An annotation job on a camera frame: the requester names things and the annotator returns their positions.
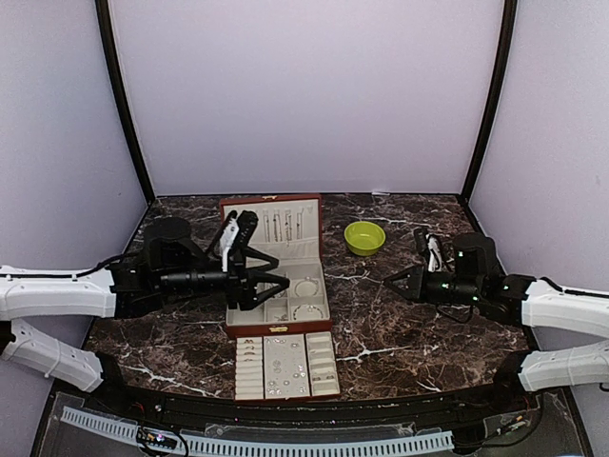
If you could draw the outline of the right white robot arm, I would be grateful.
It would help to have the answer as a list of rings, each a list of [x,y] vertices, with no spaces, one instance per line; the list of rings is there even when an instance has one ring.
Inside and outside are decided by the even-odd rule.
[[[509,353],[497,368],[486,405],[504,413],[525,393],[554,387],[608,388],[608,294],[562,286],[548,277],[507,274],[495,241],[479,232],[452,242],[453,265],[444,266],[436,238],[416,231],[425,261],[386,277],[384,285],[412,303],[443,312],[466,307],[470,314],[514,328],[579,335],[578,344]]]

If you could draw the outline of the brown wooden jewelry box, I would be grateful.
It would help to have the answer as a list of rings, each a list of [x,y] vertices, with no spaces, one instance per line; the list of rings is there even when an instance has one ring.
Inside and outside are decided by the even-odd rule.
[[[322,196],[295,194],[223,199],[223,217],[231,210],[252,210],[259,218],[249,245],[279,259],[272,274],[287,277],[287,290],[253,310],[229,309],[229,338],[329,331],[332,319],[322,265]],[[326,319],[294,322],[292,310],[300,305],[321,307]]]

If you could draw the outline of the beige jewelry tray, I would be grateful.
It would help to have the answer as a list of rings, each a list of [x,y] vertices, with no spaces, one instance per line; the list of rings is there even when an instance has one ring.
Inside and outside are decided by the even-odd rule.
[[[236,340],[235,401],[312,400],[340,393],[330,332]]]

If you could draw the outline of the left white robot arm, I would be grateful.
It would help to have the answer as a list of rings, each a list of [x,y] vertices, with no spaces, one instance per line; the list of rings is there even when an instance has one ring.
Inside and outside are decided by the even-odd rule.
[[[1,268],[1,357],[45,377],[96,394],[114,415],[134,407],[114,357],[72,347],[27,323],[29,317],[86,315],[135,319],[167,301],[221,291],[230,309],[253,310],[290,286],[274,274],[277,258],[250,240],[255,212],[232,211],[207,248],[191,237],[189,221],[162,218],[145,228],[142,247],[89,270]]]

